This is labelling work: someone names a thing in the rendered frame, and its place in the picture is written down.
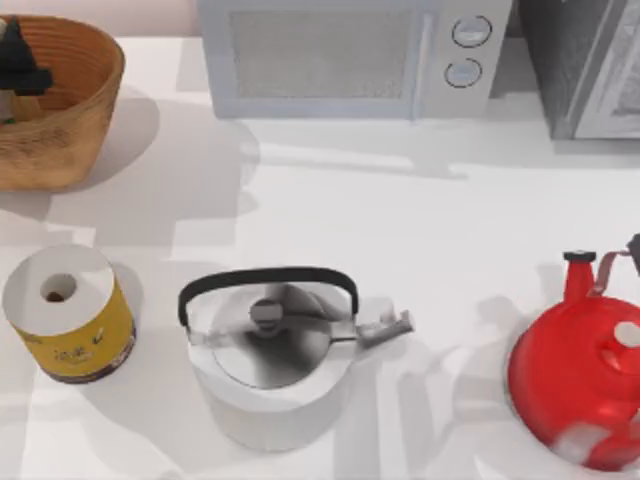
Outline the red kettle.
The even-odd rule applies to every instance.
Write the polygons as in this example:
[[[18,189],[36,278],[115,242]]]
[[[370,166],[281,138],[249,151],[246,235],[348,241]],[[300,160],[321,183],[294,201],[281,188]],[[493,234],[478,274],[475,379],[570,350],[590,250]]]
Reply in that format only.
[[[562,300],[515,343],[512,405],[530,432],[583,467],[640,470],[640,306],[606,294],[616,259],[640,276],[640,233],[603,257],[569,251]]]

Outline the grey cabinet with dark inside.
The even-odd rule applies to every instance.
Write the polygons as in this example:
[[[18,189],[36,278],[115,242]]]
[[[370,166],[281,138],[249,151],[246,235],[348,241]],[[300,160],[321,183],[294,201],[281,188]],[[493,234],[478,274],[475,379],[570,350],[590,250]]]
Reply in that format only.
[[[612,0],[518,0],[551,137],[575,137],[587,63]]]

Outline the microwave oven door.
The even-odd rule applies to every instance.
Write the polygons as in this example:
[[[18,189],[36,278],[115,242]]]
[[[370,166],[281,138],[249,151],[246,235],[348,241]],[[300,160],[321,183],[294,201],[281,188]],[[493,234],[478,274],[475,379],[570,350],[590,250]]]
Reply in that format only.
[[[197,0],[219,118],[414,115],[431,0]]]

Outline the round microwave knob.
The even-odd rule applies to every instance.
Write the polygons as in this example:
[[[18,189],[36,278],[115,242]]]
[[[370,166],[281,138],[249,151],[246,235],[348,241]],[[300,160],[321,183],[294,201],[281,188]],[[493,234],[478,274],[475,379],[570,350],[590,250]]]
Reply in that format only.
[[[473,58],[451,62],[444,70],[444,80],[455,89],[465,89],[474,86],[483,75],[481,63]]]
[[[453,41],[462,48],[483,45],[492,34],[492,24],[484,16],[472,16],[458,20],[452,29]]]

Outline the woven wooden basket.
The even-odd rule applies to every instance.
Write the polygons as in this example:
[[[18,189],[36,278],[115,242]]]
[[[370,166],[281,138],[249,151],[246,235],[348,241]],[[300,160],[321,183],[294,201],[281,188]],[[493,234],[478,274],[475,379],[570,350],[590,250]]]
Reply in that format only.
[[[125,55],[92,25],[48,15],[17,19],[53,86],[39,98],[42,118],[0,127],[0,191],[67,188],[88,175],[101,152]]]

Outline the paper roll with yellow wrapper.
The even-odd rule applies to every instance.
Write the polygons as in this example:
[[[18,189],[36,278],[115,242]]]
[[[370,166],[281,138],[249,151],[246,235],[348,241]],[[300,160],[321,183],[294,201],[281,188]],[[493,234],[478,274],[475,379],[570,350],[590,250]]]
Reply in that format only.
[[[111,374],[136,342],[116,273],[88,246],[61,244],[25,258],[6,281],[2,308],[38,366],[62,383]]]

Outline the pale microwave oven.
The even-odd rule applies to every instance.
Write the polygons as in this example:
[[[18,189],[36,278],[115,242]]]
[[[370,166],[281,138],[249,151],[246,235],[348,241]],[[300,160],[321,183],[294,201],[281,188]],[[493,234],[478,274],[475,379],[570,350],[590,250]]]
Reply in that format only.
[[[512,0],[431,0],[433,25],[425,91],[423,118],[468,118],[479,115],[488,102]],[[455,23],[472,16],[484,16],[492,24],[490,38],[476,48],[462,48],[452,39]],[[451,62],[473,58],[483,67],[482,78],[465,89],[450,87],[444,70]]]

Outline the grey cabinet door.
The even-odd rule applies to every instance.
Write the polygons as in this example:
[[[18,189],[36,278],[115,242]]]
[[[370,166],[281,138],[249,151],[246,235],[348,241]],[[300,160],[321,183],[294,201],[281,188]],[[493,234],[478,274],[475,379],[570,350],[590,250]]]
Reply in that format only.
[[[640,0],[612,0],[587,63],[578,139],[640,140]]]

